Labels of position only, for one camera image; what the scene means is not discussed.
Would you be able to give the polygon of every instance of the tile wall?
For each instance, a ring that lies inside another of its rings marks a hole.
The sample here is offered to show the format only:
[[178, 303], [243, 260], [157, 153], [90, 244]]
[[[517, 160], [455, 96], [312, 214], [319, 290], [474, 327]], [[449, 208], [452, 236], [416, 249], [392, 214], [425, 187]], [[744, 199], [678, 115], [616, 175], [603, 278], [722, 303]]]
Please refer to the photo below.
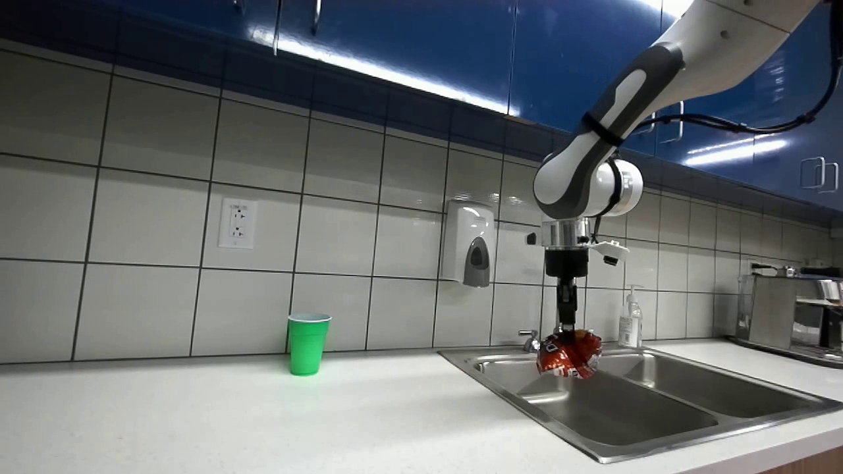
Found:
[[[553, 324], [535, 162], [391, 127], [0, 42], [0, 364], [281, 352], [285, 316], [333, 312], [329, 350], [491, 345]], [[222, 202], [256, 202], [222, 248]], [[438, 278], [442, 202], [497, 215], [496, 282]], [[646, 192], [603, 223], [580, 320], [711, 336], [750, 260], [832, 262], [828, 229]]]

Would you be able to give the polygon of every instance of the countertop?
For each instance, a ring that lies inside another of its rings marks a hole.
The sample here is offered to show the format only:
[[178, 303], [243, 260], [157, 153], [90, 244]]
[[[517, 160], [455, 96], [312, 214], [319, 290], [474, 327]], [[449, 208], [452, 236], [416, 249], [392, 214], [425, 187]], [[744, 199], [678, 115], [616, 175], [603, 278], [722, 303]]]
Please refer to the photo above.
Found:
[[[657, 350], [843, 399], [843, 372], [732, 343]], [[0, 472], [758, 472], [843, 444], [843, 410], [601, 465], [438, 352], [0, 368]]]

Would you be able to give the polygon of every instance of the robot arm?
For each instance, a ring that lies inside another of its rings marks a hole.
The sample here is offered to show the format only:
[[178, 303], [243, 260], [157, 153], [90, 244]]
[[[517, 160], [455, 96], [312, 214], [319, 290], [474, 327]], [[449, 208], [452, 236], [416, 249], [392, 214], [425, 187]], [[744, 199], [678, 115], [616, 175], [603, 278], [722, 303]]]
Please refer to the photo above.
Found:
[[734, 87], [754, 73], [820, 0], [696, 0], [614, 87], [584, 113], [562, 153], [535, 174], [535, 199], [557, 218], [546, 270], [558, 277], [558, 328], [541, 350], [541, 368], [588, 374], [599, 336], [574, 331], [576, 287], [588, 274], [583, 221], [636, 208], [642, 179], [632, 162], [609, 160], [632, 128], [678, 99]]

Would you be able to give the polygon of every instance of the double sink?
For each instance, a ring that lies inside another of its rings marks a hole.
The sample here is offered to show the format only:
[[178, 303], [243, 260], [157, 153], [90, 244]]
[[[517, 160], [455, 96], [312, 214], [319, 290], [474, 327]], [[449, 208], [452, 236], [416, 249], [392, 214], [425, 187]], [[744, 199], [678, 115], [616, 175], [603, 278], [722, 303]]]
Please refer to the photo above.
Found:
[[442, 356], [601, 462], [843, 407], [657, 350], [607, 350], [591, 379], [541, 374], [530, 352]]

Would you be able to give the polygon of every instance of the green cup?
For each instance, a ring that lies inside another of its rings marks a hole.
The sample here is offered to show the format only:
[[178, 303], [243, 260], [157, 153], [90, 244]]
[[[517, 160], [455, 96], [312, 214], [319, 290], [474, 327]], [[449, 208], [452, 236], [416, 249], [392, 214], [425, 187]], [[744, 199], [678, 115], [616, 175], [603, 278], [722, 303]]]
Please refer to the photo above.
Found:
[[293, 312], [286, 318], [290, 374], [308, 376], [319, 372], [329, 327], [333, 318], [323, 312]]

